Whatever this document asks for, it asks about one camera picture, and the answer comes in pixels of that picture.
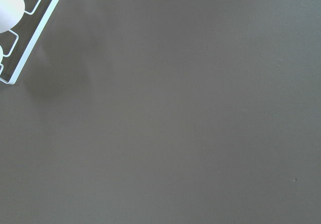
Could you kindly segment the white plastic cup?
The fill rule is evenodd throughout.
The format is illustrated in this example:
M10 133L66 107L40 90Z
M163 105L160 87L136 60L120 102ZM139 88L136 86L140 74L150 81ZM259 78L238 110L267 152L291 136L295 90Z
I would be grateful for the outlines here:
M24 12L24 0L1 0L1 33L17 25Z

